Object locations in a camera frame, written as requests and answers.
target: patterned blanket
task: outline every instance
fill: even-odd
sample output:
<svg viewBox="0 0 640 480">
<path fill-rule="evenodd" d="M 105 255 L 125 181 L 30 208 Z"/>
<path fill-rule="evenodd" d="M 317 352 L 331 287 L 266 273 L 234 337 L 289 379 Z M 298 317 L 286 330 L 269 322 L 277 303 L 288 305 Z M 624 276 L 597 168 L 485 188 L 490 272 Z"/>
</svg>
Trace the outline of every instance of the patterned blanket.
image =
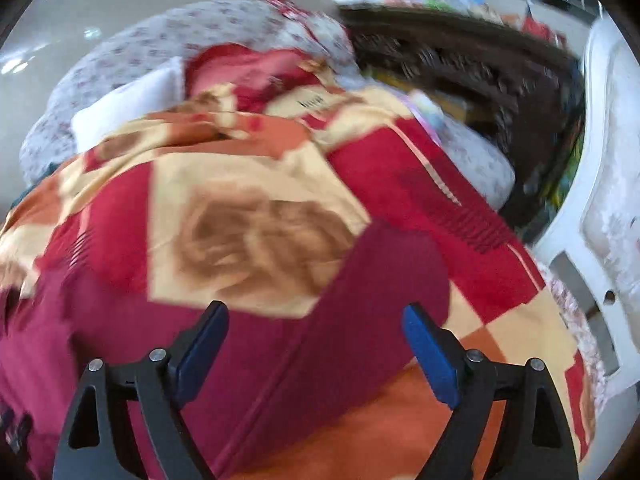
<svg viewBox="0 0 640 480">
<path fill-rule="evenodd" d="M 125 124 L 9 213 L 0 396 L 49 443 L 39 476 L 77 370 L 168 344 L 213 299 L 231 309 L 230 333 L 183 415 L 219 476 L 415 476 L 449 412 L 402 338 L 411 301 L 493 360 L 544 359 L 584 457 L 593 400 L 558 306 L 410 111 L 327 74 L 261 114 L 237 111 L 237 90 L 219 84 Z M 47 365 L 71 371 L 46 376 Z M 39 402 L 43 392 L 58 402 Z M 148 442 L 140 451 L 160 478 Z"/>
</svg>

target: red cloth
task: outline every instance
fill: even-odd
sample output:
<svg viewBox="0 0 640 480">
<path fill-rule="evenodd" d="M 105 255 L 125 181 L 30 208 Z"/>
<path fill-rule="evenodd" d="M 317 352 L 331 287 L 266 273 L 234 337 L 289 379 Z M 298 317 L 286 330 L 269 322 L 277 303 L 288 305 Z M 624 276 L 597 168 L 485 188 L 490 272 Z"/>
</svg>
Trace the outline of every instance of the red cloth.
<svg viewBox="0 0 640 480">
<path fill-rule="evenodd" d="M 0 394 L 17 413 L 33 416 L 30 445 L 55 440 L 78 370 L 90 359 L 138 360 L 201 314 L 110 285 L 84 266 L 87 256 L 72 270 L 46 270 L 0 339 Z M 231 312 L 220 355 L 198 399 L 182 411 L 207 463 L 227 476 L 372 399 L 412 357 L 402 308 L 420 301 L 442 324 L 448 299 L 446 269 L 430 236 L 374 222 L 305 318 Z M 132 423 L 142 434 L 139 410 Z M 138 445 L 149 476 L 162 478 L 149 440 Z M 48 449 L 34 456 L 39 478 L 50 473 Z"/>
<path fill-rule="evenodd" d="M 233 83 L 237 110 L 260 112 L 274 97 L 300 85 L 318 84 L 314 72 L 300 67 L 313 58 L 297 48 L 256 52 L 235 43 L 216 45 L 191 59 L 185 68 L 188 97 L 220 83 Z"/>
<path fill-rule="evenodd" d="M 407 145 L 387 127 L 328 155 L 340 179 L 374 218 L 430 232 L 450 279 L 485 324 L 532 300 L 538 290 L 531 280 L 540 288 L 544 282 L 537 272 L 530 278 L 521 266 L 514 266 L 510 245 L 521 247 L 515 234 L 417 121 L 398 120 L 396 125 L 428 158 L 462 206 L 441 192 Z M 526 254 L 522 258 L 536 268 Z"/>
</svg>

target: headboard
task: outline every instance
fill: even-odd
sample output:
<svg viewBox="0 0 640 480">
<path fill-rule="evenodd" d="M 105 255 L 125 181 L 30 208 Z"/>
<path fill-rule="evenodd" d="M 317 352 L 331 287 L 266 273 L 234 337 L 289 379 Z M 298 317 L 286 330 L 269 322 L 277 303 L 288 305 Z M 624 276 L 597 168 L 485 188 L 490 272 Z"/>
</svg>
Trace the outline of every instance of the headboard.
<svg viewBox="0 0 640 480">
<path fill-rule="evenodd" d="M 579 133 L 578 60 L 534 37 L 448 12 L 341 8 L 361 69 L 384 69 L 430 90 L 458 88 L 492 114 L 476 128 L 509 159 L 516 183 L 501 216 L 525 226 L 561 175 Z"/>
</svg>

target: metal screw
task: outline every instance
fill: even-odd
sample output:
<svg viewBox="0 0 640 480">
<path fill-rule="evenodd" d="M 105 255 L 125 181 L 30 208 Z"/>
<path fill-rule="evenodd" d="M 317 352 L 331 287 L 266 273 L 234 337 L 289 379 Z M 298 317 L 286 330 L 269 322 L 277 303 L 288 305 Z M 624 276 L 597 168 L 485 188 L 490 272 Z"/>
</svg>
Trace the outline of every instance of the metal screw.
<svg viewBox="0 0 640 480">
<path fill-rule="evenodd" d="M 475 348 L 466 351 L 466 358 L 469 359 L 472 363 L 479 363 L 484 359 L 484 354 L 476 350 Z"/>
<path fill-rule="evenodd" d="M 537 357 L 534 357 L 529 364 L 531 365 L 531 368 L 533 368 L 534 370 L 541 372 L 542 370 L 545 369 L 545 362 L 542 359 L 538 359 Z"/>
<path fill-rule="evenodd" d="M 94 359 L 89 363 L 89 371 L 97 372 L 100 368 L 102 368 L 102 365 L 102 359 Z"/>
<path fill-rule="evenodd" d="M 156 348 L 149 354 L 149 359 L 151 359 L 153 362 L 162 361 L 162 359 L 164 359 L 165 357 L 166 350 L 164 348 Z"/>
</svg>

